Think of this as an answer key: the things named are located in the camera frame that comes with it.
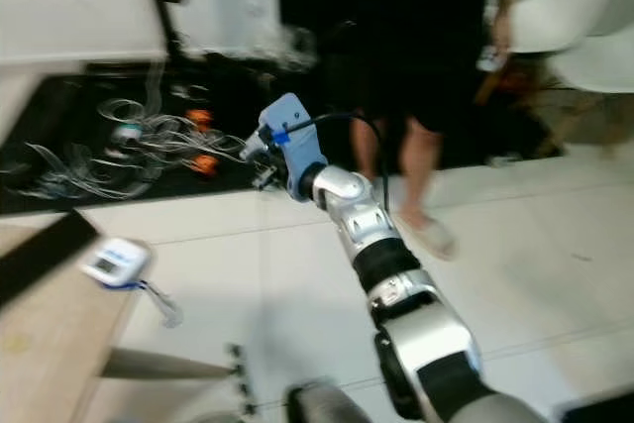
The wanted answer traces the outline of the small white handheld object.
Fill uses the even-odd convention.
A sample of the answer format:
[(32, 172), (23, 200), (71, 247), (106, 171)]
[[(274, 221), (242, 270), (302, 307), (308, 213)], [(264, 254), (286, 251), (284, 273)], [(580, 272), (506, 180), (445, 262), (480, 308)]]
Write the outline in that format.
[(501, 54), (495, 46), (485, 46), (476, 61), (476, 69), (493, 73), (503, 69), (506, 56)]

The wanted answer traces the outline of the clear plastic trash pile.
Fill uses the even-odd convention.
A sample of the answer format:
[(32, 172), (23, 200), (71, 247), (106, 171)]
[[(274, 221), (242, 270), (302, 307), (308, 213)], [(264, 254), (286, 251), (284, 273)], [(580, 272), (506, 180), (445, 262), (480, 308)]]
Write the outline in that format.
[(223, 163), (246, 165), (240, 152), (245, 141), (212, 129), (200, 133), (185, 114), (167, 114), (153, 93), (147, 102), (113, 98), (99, 103), (98, 116), (108, 121), (107, 143), (98, 152), (71, 144), (62, 153), (35, 143), (24, 151), (36, 155), (44, 170), (32, 184), (19, 184), (19, 196), (33, 198), (108, 198), (127, 200), (149, 191), (168, 170), (186, 168), (198, 155)]

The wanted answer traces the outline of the person's left hand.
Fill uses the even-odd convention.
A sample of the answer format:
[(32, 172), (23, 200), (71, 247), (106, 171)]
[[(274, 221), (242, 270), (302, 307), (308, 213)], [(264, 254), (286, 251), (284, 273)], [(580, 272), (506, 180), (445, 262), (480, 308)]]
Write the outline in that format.
[(508, 12), (498, 12), (490, 23), (490, 45), (497, 57), (507, 57), (512, 48), (512, 23)]

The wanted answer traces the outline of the small orange object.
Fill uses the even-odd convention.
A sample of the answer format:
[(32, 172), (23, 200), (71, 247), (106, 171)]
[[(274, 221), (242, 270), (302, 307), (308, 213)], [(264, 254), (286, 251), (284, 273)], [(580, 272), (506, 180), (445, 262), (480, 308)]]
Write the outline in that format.
[(217, 166), (219, 161), (217, 157), (210, 155), (198, 155), (187, 161), (187, 166), (194, 173), (204, 175), (204, 177), (213, 177), (217, 174)]
[(185, 112), (185, 118), (189, 120), (200, 133), (207, 133), (212, 129), (210, 124), (212, 124), (214, 116), (209, 110), (189, 109)]

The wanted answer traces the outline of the black box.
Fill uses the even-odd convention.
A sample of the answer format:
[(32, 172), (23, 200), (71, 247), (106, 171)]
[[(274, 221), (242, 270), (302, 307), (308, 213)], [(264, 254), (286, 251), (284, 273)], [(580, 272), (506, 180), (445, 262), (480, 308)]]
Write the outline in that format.
[(366, 50), (361, 0), (277, 0), (285, 28), (311, 34), (317, 59), (352, 56)]

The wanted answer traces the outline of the beige slipper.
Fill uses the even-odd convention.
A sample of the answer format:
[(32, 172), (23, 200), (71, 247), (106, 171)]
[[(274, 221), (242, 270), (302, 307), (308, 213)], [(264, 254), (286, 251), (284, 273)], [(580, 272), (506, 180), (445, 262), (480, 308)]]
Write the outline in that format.
[(440, 221), (422, 215), (422, 221), (415, 223), (409, 215), (397, 213), (395, 221), (400, 229), (425, 248), (430, 255), (441, 261), (451, 261), (457, 252), (457, 238)]

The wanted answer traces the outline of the person in black clothes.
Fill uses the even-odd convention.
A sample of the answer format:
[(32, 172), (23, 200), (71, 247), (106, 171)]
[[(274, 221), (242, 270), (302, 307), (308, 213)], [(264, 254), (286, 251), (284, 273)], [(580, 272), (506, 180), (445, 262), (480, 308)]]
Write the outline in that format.
[(379, 137), (390, 116), (402, 116), (406, 195), (395, 214), (415, 223), (430, 216), (424, 202), (445, 138), (475, 98), (476, 61), (490, 44), (490, 6), (492, 0), (361, 0), (367, 97), (350, 129), (355, 163), (366, 178), (380, 178)]

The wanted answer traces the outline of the black studded strip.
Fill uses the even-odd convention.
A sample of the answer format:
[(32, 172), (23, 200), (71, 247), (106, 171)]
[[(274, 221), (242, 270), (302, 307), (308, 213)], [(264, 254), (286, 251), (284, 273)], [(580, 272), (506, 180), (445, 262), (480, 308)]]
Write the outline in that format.
[(239, 343), (230, 343), (227, 352), (231, 357), (230, 375), (239, 401), (239, 414), (248, 419), (254, 418), (257, 415), (257, 400), (251, 387), (245, 352)]

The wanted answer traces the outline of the black floor mat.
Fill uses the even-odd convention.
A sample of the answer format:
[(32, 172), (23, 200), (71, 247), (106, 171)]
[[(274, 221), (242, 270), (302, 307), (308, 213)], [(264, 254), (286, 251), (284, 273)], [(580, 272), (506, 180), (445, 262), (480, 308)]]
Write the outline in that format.
[[(1, 147), (0, 213), (17, 216), (107, 205), (107, 198), (73, 191), (67, 184), (42, 191), (49, 165), (37, 155), (37, 147), (64, 156), (83, 146), (99, 155), (107, 147), (112, 128), (101, 118), (98, 107), (109, 100), (142, 100), (144, 78), (141, 69), (110, 69), (101, 64), (83, 73), (42, 78)], [(345, 57), (309, 71), (281, 71), (259, 60), (222, 57), (210, 66), (205, 78), (209, 92), (195, 94), (191, 100), (164, 93), (161, 111), (208, 110), (217, 129), (244, 135), (267, 103), (281, 94), (294, 93), (313, 112), (348, 110), (364, 96), (358, 67)], [(502, 159), (534, 160), (561, 154), (561, 148), (549, 142), (547, 124), (529, 109), (521, 94), (497, 91), (484, 105), (464, 112), (447, 134), (440, 166), (493, 165)]]

